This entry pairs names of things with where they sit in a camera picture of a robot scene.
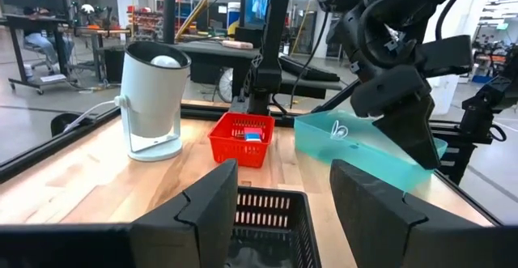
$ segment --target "black plastic crate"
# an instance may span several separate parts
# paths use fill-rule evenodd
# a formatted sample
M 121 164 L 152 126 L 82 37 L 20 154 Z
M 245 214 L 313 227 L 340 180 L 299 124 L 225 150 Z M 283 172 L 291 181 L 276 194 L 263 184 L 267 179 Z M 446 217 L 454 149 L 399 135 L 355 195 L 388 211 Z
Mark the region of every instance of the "black plastic crate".
M 320 268 L 306 194 L 239 187 L 227 267 Z

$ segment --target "translucent teal bin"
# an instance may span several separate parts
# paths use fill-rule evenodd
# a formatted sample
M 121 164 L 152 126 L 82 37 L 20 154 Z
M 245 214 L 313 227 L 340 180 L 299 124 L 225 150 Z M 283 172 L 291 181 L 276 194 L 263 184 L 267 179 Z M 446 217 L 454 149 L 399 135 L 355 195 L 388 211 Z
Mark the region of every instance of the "translucent teal bin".
M 332 136 L 335 121 L 347 128 L 347 135 L 342 131 Z M 434 141 L 442 157 L 448 144 L 437 138 Z M 327 164 L 333 159 L 345 160 L 403 191 L 411 191 L 433 173 L 382 134 L 372 120 L 357 118 L 344 110 L 297 117 L 295 147 Z

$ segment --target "red basket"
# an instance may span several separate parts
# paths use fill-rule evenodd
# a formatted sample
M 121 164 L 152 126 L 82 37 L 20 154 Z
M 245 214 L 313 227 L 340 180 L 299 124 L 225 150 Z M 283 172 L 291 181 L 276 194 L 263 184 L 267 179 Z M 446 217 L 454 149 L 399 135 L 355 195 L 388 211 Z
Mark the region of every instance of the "red basket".
M 261 142 L 244 140 L 244 128 L 262 129 Z M 262 115 L 225 113 L 209 133 L 214 160 L 237 159 L 239 166 L 260 168 L 272 140 L 275 119 Z

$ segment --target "white lamp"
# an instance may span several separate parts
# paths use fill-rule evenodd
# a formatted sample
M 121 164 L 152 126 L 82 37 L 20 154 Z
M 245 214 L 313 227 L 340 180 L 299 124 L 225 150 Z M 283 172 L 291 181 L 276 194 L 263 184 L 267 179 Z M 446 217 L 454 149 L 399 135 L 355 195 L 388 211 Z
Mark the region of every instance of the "white lamp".
M 180 103 L 190 65 L 190 58 L 171 45 L 138 41 L 126 47 L 121 94 L 114 102 L 121 107 L 130 158 L 156 161 L 180 153 Z M 150 143 L 137 148 L 138 137 L 151 138 Z

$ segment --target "wooden table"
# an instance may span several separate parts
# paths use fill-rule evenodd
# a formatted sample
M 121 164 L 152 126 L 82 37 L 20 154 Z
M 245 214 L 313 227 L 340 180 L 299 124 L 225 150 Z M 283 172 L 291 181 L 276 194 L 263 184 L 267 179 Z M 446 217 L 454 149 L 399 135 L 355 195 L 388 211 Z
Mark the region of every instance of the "wooden table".
M 125 152 L 120 118 L 0 185 L 0 223 L 128 222 L 177 195 L 217 164 L 211 121 L 182 120 L 180 155 L 143 163 Z M 323 267 L 356 267 L 334 209 L 329 166 L 295 150 L 293 129 L 276 128 L 261 169 L 239 169 L 239 184 L 304 191 Z M 433 176 L 413 194 L 481 225 L 481 214 Z

